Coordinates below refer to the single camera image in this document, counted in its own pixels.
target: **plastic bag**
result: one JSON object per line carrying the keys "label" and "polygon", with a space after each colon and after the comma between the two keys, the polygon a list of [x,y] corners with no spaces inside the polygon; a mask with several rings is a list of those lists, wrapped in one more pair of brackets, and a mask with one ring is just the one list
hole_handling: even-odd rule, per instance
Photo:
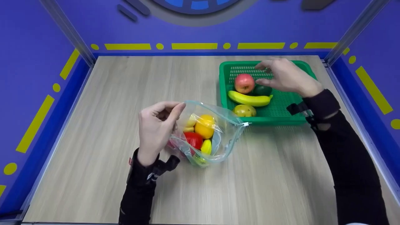
{"label": "plastic bag", "polygon": [[186,101],[169,147],[200,167],[224,161],[249,123],[226,108]]}

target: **green avocado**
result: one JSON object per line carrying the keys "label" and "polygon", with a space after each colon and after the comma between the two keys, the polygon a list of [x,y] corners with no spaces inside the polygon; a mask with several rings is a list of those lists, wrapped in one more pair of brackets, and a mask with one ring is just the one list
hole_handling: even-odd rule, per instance
{"label": "green avocado", "polygon": [[267,86],[259,85],[259,84],[256,84],[256,86],[253,89],[254,96],[262,96],[262,95],[270,96],[271,92],[272,92],[271,87],[267,87]]}

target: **apple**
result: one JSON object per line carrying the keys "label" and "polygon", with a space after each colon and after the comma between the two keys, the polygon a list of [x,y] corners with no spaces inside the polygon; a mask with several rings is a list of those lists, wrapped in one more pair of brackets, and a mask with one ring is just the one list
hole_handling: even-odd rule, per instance
{"label": "apple", "polygon": [[235,78],[235,89],[242,94],[250,93],[254,89],[255,84],[253,77],[247,73],[239,74]]}

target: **wooden table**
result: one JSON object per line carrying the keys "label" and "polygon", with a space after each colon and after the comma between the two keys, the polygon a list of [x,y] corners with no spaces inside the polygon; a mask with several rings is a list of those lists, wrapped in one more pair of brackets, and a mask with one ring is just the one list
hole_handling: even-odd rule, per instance
{"label": "wooden table", "polygon": [[[317,56],[285,57],[307,62],[340,100]],[[266,58],[99,57],[24,221],[117,223],[128,159],[139,146],[138,112],[162,100],[220,105],[220,63]],[[400,210],[382,185],[398,224]],[[332,176],[308,125],[250,126],[226,162],[206,169],[182,162],[161,176],[151,222],[337,224]]]}

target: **red fruit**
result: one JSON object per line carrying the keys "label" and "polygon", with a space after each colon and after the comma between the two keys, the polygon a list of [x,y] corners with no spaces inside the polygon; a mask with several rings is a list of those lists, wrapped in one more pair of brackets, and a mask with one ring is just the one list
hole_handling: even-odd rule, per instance
{"label": "red fruit", "polygon": [[235,78],[235,89],[242,94],[250,93],[256,85],[250,74],[242,73]]}
{"label": "red fruit", "polygon": [[[195,149],[200,149],[203,145],[203,137],[200,134],[195,132],[183,132],[183,134],[186,137],[186,141]],[[193,149],[190,149],[190,153],[192,156],[196,154]]]}

